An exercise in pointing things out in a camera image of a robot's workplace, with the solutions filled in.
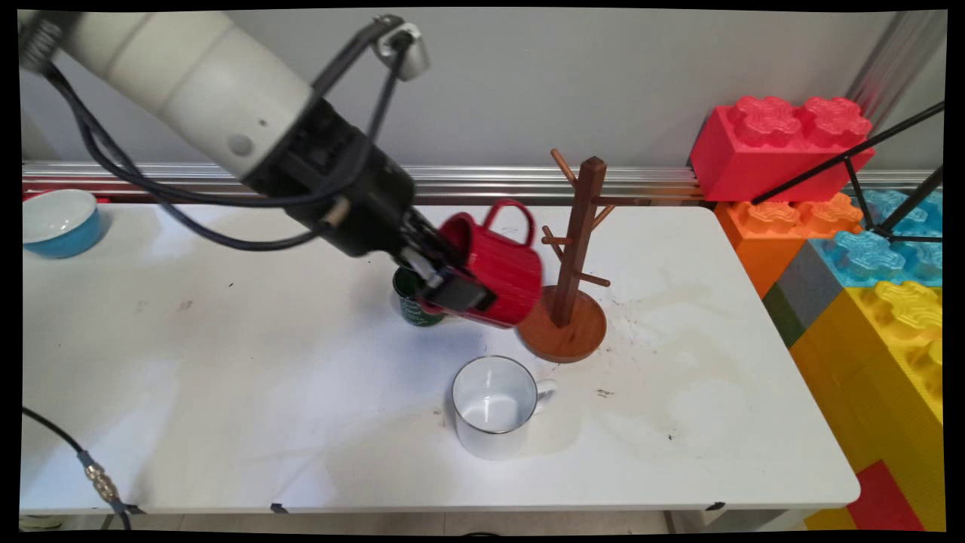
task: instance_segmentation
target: mug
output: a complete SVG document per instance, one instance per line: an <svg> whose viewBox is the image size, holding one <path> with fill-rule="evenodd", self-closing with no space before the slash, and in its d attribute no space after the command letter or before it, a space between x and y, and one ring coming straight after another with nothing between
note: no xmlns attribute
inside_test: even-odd
<svg viewBox="0 0 965 543"><path fill-rule="evenodd" d="M529 224L526 242L515 242L490 230L499 210L514 206L523 212ZM462 257L461 264L496 295L484 311L472 308L460 316L481 321L498 328L512 328L530 314L542 292L542 263L533 250L536 223L525 206L515 200L499 200L485 216L482 225L476 224L468 213L449 217L439 234ZM442 307L422 301L426 313L440 313Z"/></svg>
<svg viewBox="0 0 965 543"><path fill-rule="evenodd" d="M512 458L526 441L527 422L546 408L556 382L533 379L507 357L479 357L453 380L455 432L462 446L484 460Z"/></svg>
<svg viewBox="0 0 965 543"><path fill-rule="evenodd" d="M439 321L446 316L444 313L430 315L423 310L416 300L416 293L422 290L424 286L425 281L412 270L399 268L396 270L396 274L392 276L392 287L396 289L396 295L399 296L402 318L405 319L405 322L417 327L430 327L439 324Z"/></svg>

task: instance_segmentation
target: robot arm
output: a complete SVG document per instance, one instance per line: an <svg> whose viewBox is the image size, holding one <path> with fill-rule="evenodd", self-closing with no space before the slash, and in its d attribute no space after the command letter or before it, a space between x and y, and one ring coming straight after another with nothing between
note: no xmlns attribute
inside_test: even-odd
<svg viewBox="0 0 965 543"><path fill-rule="evenodd" d="M17 15L24 68L39 70L63 48L256 192L330 193L285 211L310 229L327 221L319 235L345 254L388 252L427 281L425 300L456 313L494 301L412 207L408 174L324 99L366 48L387 66L404 54L399 80L425 71L414 25L376 17L309 85L221 12ZM403 38L411 45L397 53Z"/></svg>

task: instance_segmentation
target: green mug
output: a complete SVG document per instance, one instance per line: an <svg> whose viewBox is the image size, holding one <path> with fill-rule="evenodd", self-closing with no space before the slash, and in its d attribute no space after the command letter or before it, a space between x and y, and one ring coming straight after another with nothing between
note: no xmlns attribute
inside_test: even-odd
<svg viewBox="0 0 965 543"><path fill-rule="evenodd" d="M430 315L423 311L419 301L416 300L416 293L421 291L426 285L425 281L412 270L399 268L392 276L392 286L399 295L399 305L402 307L402 317L411 325L417 327L430 327L438 324L446 316L445 313Z"/></svg>

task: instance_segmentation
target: wooden mug tree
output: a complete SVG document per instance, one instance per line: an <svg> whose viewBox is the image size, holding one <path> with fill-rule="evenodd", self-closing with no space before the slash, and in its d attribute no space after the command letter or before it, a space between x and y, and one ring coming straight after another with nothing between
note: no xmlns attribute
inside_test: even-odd
<svg viewBox="0 0 965 543"><path fill-rule="evenodd" d="M574 176L559 151L550 152L563 175L575 189L569 212L566 237L558 238L543 226L544 244L553 247L560 259L560 278L554 286L542 289L542 296L530 315L520 323L519 336L536 356L558 363L575 362L588 357L606 335L606 315L596 300L579 290L580 281L609 287L610 281L583 273L583 262L590 244L590 232L603 222L616 206L636 206L639 198L607 198L600 196L606 162L590 157L580 164L580 175ZM596 214L597 206L606 208Z"/></svg>

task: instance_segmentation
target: red mug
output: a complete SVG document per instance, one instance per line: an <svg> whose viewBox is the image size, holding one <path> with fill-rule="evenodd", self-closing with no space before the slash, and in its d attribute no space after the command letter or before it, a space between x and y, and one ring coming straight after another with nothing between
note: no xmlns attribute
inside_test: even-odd
<svg viewBox="0 0 965 543"><path fill-rule="evenodd" d="M526 216L529 232L525 243L490 230L496 214L506 206L517 207ZM507 329L530 314L542 291L542 263L532 248L536 222L525 206L515 200L499 200L482 225L476 224L468 213L454 214L442 225L439 234L462 256L460 264L496 295L496 301L485 311L469 309L456 315ZM443 310L426 301L422 305L427 313Z"/></svg>

